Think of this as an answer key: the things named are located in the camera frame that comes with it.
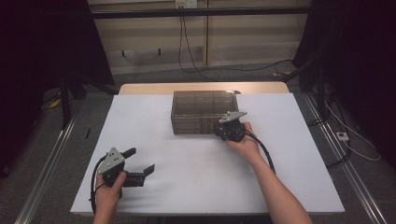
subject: human hand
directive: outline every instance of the human hand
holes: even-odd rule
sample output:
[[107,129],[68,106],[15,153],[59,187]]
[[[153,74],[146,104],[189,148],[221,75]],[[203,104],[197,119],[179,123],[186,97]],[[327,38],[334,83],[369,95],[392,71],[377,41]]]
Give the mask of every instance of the human hand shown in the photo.
[[[243,122],[243,124],[247,131],[254,134],[249,122]],[[227,145],[235,149],[249,163],[252,163],[256,158],[262,158],[258,143],[250,136],[245,135],[241,142],[227,140]]]
[[114,185],[109,187],[104,184],[105,180],[102,175],[96,177],[96,213],[93,223],[111,223],[111,220],[117,214],[120,189],[125,178],[126,173],[121,172]]

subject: white table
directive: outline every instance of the white table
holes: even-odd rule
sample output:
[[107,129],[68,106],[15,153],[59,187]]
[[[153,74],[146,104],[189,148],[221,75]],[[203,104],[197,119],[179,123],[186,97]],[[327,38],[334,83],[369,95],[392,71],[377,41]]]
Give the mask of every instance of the white table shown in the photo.
[[[72,213],[92,214],[88,199],[93,166],[112,147],[119,151],[136,147],[137,153],[126,161],[127,171],[141,172],[156,164],[145,187],[123,189],[121,213],[215,216],[268,212],[252,169],[218,137],[173,135],[172,97],[114,97]],[[247,111],[241,121],[252,123],[271,154],[278,177],[305,209],[311,214],[344,212],[293,95],[246,93],[237,95],[237,101],[239,110]]]

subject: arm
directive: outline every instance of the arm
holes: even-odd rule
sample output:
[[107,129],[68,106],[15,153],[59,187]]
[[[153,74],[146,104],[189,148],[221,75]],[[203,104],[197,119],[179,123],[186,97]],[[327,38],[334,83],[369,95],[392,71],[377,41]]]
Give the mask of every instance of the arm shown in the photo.
[[109,224],[117,214],[117,203],[120,197],[120,189],[125,181],[126,173],[121,172],[112,187],[103,185],[105,180],[102,175],[96,177],[96,213],[94,224]]
[[[244,122],[244,125],[247,130],[253,133],[250,123]],[[253,168],[274,223],[312,223],[297,198],[283,185],[265,162],[255,140],[245,136],[241,142],[227,141],[227,145],[235,149]]]

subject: person's right hand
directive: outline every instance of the person's right hand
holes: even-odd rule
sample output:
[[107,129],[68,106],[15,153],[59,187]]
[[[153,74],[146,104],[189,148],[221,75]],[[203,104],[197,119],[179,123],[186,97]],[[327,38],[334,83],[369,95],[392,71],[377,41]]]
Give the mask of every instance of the person's right hand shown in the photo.
[[[243,122],[245,128],[254,134],[251,125],[249,122]],[[233,149],[235,149],[239,155],[245,158],[249,163],[252,163],[257,158],[262,158],[262,155],[259,151],[259,145],[253,138],[245,135],[244,139],[241,142],[233,142],[227,140],[227,145]]]

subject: person's left hand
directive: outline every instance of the person's left hand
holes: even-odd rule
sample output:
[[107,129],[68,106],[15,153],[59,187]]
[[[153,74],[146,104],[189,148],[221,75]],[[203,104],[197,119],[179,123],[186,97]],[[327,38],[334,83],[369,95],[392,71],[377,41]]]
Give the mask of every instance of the person's left hand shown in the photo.
[[96,213],[93,223],[111,223],[117,214],[120,189],[125,181],[126,173],[121,172],[112,187],[104,185],[102,175],[96,176]]

